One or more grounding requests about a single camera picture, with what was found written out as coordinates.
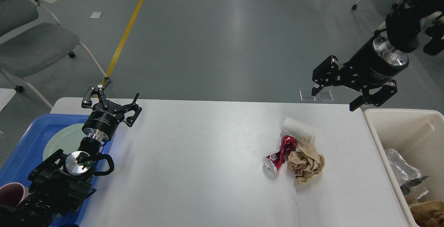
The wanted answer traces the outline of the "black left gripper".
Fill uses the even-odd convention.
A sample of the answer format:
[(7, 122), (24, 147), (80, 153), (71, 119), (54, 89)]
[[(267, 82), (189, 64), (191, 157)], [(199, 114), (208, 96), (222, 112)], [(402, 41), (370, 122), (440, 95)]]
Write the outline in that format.
[[(110, 110), (110, 103), (105, 96), (104, 88), (101, 86), (90, 86), (82, 99), (82, 108), (93, 111), (82, 126), (83, 133), (100, 142), (108, 142), (114, 136), (120, 123), (125, 123), (128, 127), (132, 127), (143, 110), (137, 103), (139, 95), (139, 93), (136, 93), (130, 104), (118, 106), (111, 114), (106, 112)], [(96, 104), (93, 104), (94, 96), (98, 99)], [(134, 114), (125, 116), (129, 112), (134, 112)]]

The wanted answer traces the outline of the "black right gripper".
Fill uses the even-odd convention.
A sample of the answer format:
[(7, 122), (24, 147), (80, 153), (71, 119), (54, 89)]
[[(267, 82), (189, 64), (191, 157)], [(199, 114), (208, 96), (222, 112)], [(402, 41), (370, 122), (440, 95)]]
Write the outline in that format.
[[(374, 36), (344, 64), (335, 55), (324, 59), (313, 70), (312, 81), (315, 85), (311, 96), (316, 96), (329, 86), (344, 85), (356, 91), (366, 86), (362, 89), (362, 95), (349, 104), (349, 110), (353, 112), (368, 104), (379, 107), (398, 92), (397, 83), (392, 78), (408, 66), (406, 53), (396, 49), (387, 38)], [(378, 87), (380, 89), (376, 93), (369, 93), (369, 89)]]

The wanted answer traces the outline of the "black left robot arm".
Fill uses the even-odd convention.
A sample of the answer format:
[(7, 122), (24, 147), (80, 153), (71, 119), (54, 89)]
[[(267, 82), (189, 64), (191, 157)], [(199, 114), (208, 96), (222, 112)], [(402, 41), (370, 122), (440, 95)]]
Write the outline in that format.
[(75, 214), (84, 200), (96, 192), (90, 183), (95, 176), (114, 171), (109, 154), (100, 150), (110, 141), (120, 123), (131, 127), (142, 108), (137, 93), (130, 104), (120, 105), (106, 98), (103, 86), (90, 87), (82, 108), (92, 110), (82, 126), (85, 137), (76, 151), (58, 149), (29, 174), (29, 195), (15, 206), (1, 204), (4, 227), (48, 227), (57, 214)]

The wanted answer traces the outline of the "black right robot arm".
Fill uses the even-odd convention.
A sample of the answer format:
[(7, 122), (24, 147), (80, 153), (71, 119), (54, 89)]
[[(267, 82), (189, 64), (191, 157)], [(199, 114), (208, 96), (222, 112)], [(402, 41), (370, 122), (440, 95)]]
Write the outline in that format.
[(329, 86), (345, 86), (362, 94), (349, 104), (354, 111), (365, 104), (384, 104), (398, 91), (395, 75), (409, 66), (408, 53), (418, 46), (418, 34), (424, 30), (430, 41), (423, 47), (428, 55), (443, 50), (443, 0), (406, 0), (392, 13), (374, 35), (341, 64), (328, 56), (312, 74), (315, 83), (311, 96)]

